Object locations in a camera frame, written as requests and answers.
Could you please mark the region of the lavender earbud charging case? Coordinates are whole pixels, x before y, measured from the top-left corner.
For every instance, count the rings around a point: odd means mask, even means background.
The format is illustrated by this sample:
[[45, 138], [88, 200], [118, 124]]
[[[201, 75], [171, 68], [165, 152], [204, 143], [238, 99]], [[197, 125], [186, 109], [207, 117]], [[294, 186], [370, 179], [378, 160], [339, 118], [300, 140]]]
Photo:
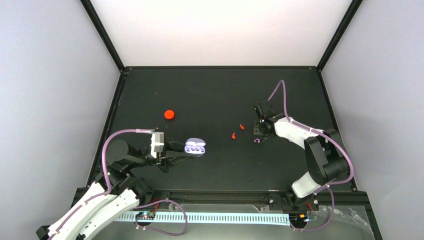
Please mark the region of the lavender earbud charging case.
[[186, 140], [183, 150], [186, 154], [200, 157], [206, 152], [205, 146], [206, 142], [203, 139], [193, 137]]

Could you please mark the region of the orange round case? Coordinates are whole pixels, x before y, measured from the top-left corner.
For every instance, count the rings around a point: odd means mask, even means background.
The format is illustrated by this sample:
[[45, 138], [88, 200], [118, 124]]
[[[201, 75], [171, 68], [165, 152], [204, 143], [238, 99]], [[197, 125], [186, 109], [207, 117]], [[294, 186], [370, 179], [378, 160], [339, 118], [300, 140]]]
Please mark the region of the orange round case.
[[167, 120], [172, 120], [175, 117], [175, 112], [173, 110], [171, 110], [171, 109], [166, 110], [164, 112], [164, 117]]

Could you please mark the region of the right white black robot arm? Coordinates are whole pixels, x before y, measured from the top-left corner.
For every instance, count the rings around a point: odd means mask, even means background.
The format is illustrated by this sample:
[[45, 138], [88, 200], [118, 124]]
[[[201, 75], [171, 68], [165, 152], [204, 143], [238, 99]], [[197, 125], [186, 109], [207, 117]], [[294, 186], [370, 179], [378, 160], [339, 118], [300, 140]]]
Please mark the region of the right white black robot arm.
[[275, 113], [269, 101], [256, 104], [254, 110], [257, 119], [253, 123], [253, 134], [259, 141], [280, 137], [305, 152], [307, 171], [288, 187], [284, 196], [289, 209], [300, 209], [327, 184], [351, 174], [352, 164], [335, 129], [312, 128], [283, 113]]

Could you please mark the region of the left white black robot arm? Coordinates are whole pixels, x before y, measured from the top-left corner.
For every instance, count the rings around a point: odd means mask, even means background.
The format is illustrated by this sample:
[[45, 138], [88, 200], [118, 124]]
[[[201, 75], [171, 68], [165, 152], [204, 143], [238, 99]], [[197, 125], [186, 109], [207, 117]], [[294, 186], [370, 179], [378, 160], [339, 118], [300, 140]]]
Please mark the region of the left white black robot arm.
[[163, 173], [169, 168], [202, 156], [206, 143], [190, 138], [184, 143], [151, 141], [137, 149], [124, 140], [107, 143], [102, 154], [106, 168], [94, 179], [83, 196], [58, 221], [36, 230], [40, 240], [91, 240], [123, 213], [150, 204], [154, 190], [131, 171], [136, 167], [157, 166]]

